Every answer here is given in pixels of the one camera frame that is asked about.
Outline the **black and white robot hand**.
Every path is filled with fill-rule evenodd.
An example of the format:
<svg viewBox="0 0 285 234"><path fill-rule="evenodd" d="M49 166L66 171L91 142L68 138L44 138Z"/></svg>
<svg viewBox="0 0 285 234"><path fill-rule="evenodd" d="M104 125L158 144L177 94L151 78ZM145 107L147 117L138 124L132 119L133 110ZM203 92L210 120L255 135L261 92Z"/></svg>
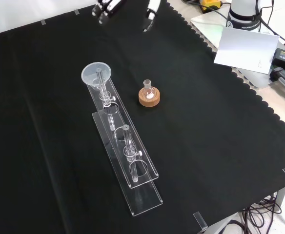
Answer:
<svg viewBox="0 0 285 234"><path fill-rule="evenodd" d="M92 16L98 20L99 24L104 25L124 4L124 0L98 0L92 9ZM154 21L157 18L160 4L160 0L148 1L142 26L142 31L144 33L148 32L152 28Z"/></svg>

